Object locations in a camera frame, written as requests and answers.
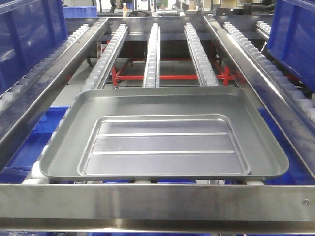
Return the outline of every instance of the conveyor frame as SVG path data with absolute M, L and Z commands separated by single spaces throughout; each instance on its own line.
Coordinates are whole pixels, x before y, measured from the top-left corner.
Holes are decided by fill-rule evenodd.
M 164 21 L 155 18 L 145 20 L 151 23 Z M 39 79 L 39 81 L 45 79 L 47 83 L 41 84 L 31 100 L 12 106 L 13 112 L 13 108 L 20 106 L 26 108 L 31 105 L 26 110 L 21 109 L 19 113 L 14 113 L 14 117 L 21 117 L 18 121 L 5 114 L 0 117 L 3 130 L 0 132 L 0 145 L 1 150 L 6 150 L 1 156 L 2 163 L 8 160 L 18 146 L 7 148 L 3 145 L 8 145 L 8 142 L 20 144 L 29 134 L 42 111 L 50 105 L 65 85 L 66 80 L 63 76 L 74 68 L 74 65 L 82 62 L 90 43 L 98 40 L 101 33 L 109 29 L 107 21 L 108 19 L 104 19 L 98 26 L 92 26 L 82 36 L 82 40 L 85 40 L 83 46 L 82 43 L 73 45 L 73 48 L 54 64 L 55 67 L 51 67 Z M 290 101 L 277 90 L 268 79 L 268 75 L 251 63 L 250 58 L 242 53 L 212 16 L 204 17 L 202 22 L 209 30 L 208 33 L 203 31 L 202 35 L 210 33 L 217 48 L 220 49 L 219 53 L 224 62 L 236 71 L 242 72 L 301 159 L 315 153 L 314 135 L 308 129 L 310 124 L 306 125 L 307 120 L 301 121 L 296 110 L 291 108 Z M 141 33 L 134 36 L 135 40 L 144 38 Z M 163 30 L 161 38 L 166 40 L 169 38 L 166 34 L 163 35 Z M 56 67 L 61 70 L 58 74 L 55 72 Z M 22 127 L 26 120 L 32 122 Z M 7 122 L 11 124 L 7 126 L 12 127 L 13 131 L 6 134 L 4 131 L 6 127 L 3 124 Z M 23 134 L 17 135 L 21 130 L 24 130 Z M 0 184 L 0 199 L 0 228 L 5 230 L 242 234 L 315 232 L 314 186 Z

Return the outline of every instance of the blue bin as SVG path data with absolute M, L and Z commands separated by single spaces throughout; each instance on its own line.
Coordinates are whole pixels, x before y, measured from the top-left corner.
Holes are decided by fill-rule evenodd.
M 97 17 L 96 6 L 64 7 L 65 18 L 94 18 Z
M 267 47 L 315 92 L 315 1 L 277 0 Z
M 60 0 L 0 5 L 0 94 L 67 39 Z
M 63 118 L 68 107 L 50 107 L 0 173 L 0 183 L 21 183 Z

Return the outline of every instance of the screw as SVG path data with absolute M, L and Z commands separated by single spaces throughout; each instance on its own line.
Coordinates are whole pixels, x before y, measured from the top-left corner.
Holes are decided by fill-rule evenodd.
M 308 199 L 308 198 L 304 199 L 303 203 L 306 204 L 306 205 L 309 204 L 310 203 L 310 199 Z

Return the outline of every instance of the aluminum rail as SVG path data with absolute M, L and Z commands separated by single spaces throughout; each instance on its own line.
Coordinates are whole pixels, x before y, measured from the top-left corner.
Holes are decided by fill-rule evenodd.
M 96 21 L 33 85 L 0 116 L 0 170 L 43 116 L 73 73 L 106 30 L 107 19 Z
M 160 26 L 154 23 L 151 28 L 148 43 L 148 53 L 143 77 L 143 88 L 159 87 L 159 64 L 160 64 Z
M 269 40 L 271 26 L 264 21 L 257 21 L 256 24 L 257 32 L 266 40 Z
M 191 23 L 185 24 L 185 36 L 200 86 L 217 86 L 218 80 Z
M 120 24 L 94 69 L 86 79 L 85 84 L 82 86 L 82 92 L 91 89 L 101 89 L 106 84 L 109 73 L 124 44 L 127 29 L 128 27 L 125 24 Z
M 315 179 L 315 128 L 260 64 L 212 17 L 205 17 L 224 62 L 240 71 Z
M 0 229 L 314 233 L 312 186 L 0 185 Z

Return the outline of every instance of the metal tray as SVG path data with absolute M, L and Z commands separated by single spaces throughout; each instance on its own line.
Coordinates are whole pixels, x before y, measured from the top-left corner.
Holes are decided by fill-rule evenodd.
M 241 89 L 93 90 L 40 160 L 55 180 L 260 179 L 288 159 Z

